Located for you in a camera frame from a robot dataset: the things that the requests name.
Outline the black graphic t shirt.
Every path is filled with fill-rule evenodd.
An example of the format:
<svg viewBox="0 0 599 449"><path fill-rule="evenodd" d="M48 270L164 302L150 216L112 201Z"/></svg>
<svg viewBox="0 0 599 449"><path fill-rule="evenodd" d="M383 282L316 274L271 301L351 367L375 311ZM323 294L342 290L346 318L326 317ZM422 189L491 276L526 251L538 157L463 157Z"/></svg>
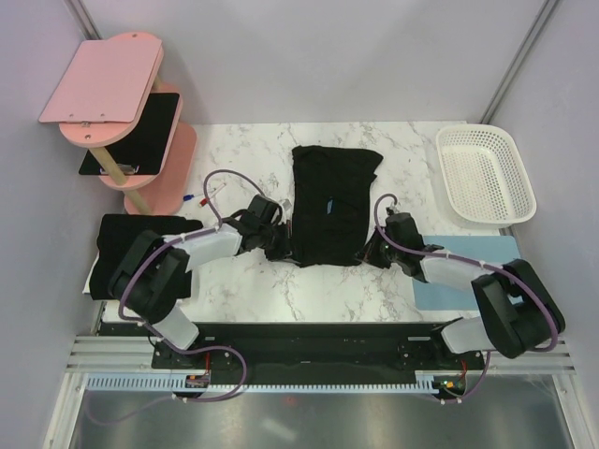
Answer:
<svg viewBox="0 0 599 449"><path fill-rule="evenodd" d="M366 243L375 170L384 156L368 149L298 146L292 150L293 257L302 268L350 267Z"/></svg>

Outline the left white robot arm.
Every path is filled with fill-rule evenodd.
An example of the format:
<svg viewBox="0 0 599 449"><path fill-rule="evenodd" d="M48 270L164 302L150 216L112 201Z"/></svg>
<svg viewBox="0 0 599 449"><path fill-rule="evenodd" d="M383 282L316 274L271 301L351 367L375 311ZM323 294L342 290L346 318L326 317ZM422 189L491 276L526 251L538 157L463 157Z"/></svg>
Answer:
<svg viewBox="0 0 599 449"><path fill-rule="evenodd" d="M108 292L119 308L134 312L135 321L173 345L173 357L194 368L205 357L198 327L177 305L179 288L193 269L223 258L260 249L288 255L287 228L283 223L289 202L277 203L256 195L250 205L207 229L179 235L140 233L113 271Z"/></svg>

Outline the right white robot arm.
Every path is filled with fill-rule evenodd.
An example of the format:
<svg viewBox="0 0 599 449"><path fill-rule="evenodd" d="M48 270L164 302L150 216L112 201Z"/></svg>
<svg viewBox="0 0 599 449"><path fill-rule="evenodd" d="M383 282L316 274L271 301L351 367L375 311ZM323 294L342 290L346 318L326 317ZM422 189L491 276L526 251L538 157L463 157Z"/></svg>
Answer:
<svg viewBox="0 0 599 449"><path fill-rule="evenodd" d="M379 268L397 265L416 282L438 284L471 293L476 318L460 318L442 325L439 339L429 344L431 362L450 368L463 353L495 351L514 359L526 352L550 352L564 330L563 316L523 259L502 266L454 254L426 244L416 221L407 212L387 210L383 223L364 248L364 261Z"/></svg>

